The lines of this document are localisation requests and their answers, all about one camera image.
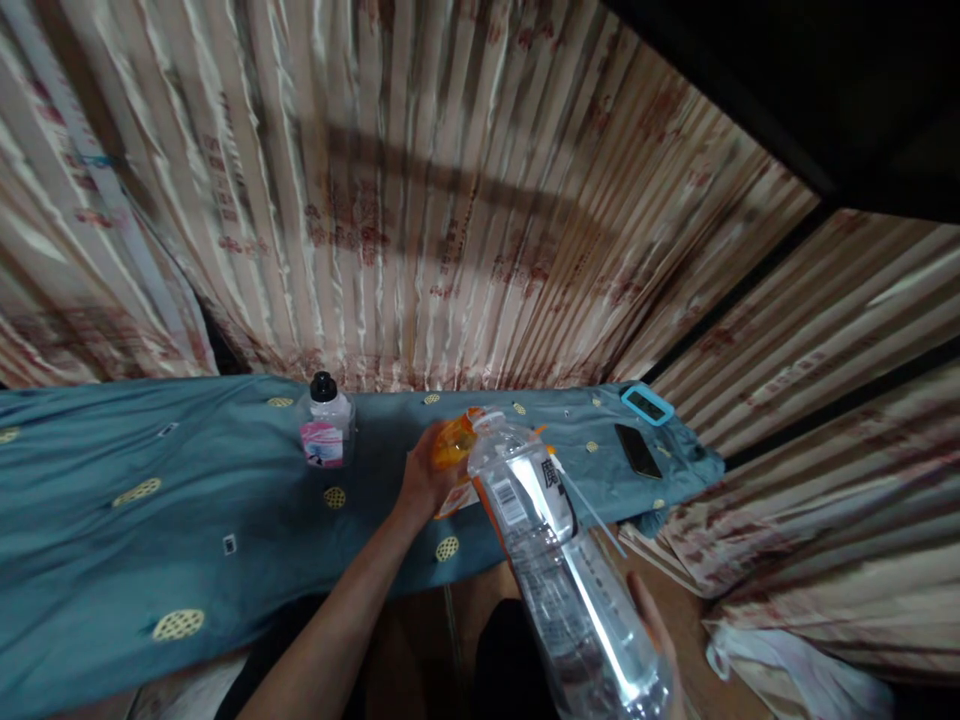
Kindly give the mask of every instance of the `smartphone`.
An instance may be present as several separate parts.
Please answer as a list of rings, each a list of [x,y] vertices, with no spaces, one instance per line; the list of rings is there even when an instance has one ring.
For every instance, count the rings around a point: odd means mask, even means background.
[[[623,445],[623,451],[627,454],[627,460],[630,462],[633,471],[637,475],[643,475],[654,480],[663,480],[663,474],[657,467],[657,461],[653,459],[653,454],[647,447],[640,431],[629,425],[616,425],[615,427],[617,435],[620,437],[620,444]]]

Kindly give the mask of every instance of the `bottle cap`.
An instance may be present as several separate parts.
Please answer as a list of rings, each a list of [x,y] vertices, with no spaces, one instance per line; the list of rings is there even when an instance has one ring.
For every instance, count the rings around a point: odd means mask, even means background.
[[[330,402],[337,396],[337,383],[328,372],[318,372],[310,383],[310,399],[314,402]]]
[[[471,414],[470,422],[473,423],[473,429],[477,430],[484,425],[493,422],[496,419],[503,419],[503,413],[499,410],[490,410],[483,413]]]

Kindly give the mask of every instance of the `small bottle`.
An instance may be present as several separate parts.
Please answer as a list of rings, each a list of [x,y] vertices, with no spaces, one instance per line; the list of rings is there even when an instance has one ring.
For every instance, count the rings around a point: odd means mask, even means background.
[[[435,470],[452,468],[470,455],[470,450],[477,441],[477,434],[473,431],[473,422],[470,417],[471,415],[479,416],[482,413],[482,408],[470,408],[440,429],[433,444],[431,456]]]
[[[473,422],[469,471],[517,579],[561,717],[665,718],[670,665],[576,515],[547,447],[503,413]]]
[[[483,415],[485,408],[470,408],[456,420],[451,420],[437,433],[433,444],[433,453],[430,462],[435,470],[448,470],[456,467],[470,455],[473,444],[477,441],[477,434],[473,431],[472,419]],[[442,520],[455,512],[469,507],[480,501],[480,496],[470,482],[470,476],[465,472],[457,478],[453,489],[447,494],[443,505],[434,515],[434,519]]]
[[[356,407],[350,396],[337,391],[328,372],[318,372],[301,401],[307,422],[300,426],[307,462],[322,468],[340,468],[353,460]]]

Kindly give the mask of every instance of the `striped curtain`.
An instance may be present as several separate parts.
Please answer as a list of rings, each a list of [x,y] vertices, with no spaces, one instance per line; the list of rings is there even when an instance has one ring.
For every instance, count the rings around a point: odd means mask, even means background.
[[[216,374],[182,273],[135,208],[111,214],[9,25],[0,95],[0,382]]]
[[[723,560],[757,568],[711,622],[789,630],[881,677],[955,683],[958,411],[954,363],[737,474],[709,518],[678,518],[671,543],[713,551],[696,571],[707,582],[726,584]]]
[[[597,2],[44,12],[258,372],[598,382],[628,347],[655,362],[816,201]]]
[[[730,457],[960,334],[958,276],[960,228],[842,210],[654,388]]]

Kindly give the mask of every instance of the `person's right hand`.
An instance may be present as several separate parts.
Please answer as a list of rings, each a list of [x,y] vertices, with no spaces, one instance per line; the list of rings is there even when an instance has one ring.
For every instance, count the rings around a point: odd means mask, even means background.
[[[633,604],[637,606],[640,619],[646,624],[653,636],[653,641],[659,645],[660,651],[666,656],[673,671],[673,699],[670,701],[670,720],[687,720],[687,711],[683,707],[683,687],[680,683],[680,671],[677,667],[677,651],[673,646],[667,626],[663,624],[657,604],[647,590],[640,576],[632,570],[627,573],[627,589],[633,597]]]
[[[446,470],[435,470],[430,457],[437,435],[444,423],[434,423],[424,431],[417,446],[407,454],[403,471],[403,485],[394,508],[412,517],[423,527],[440,509],[447,494],[456,485],[457,478],[466,470],[466,460]]]

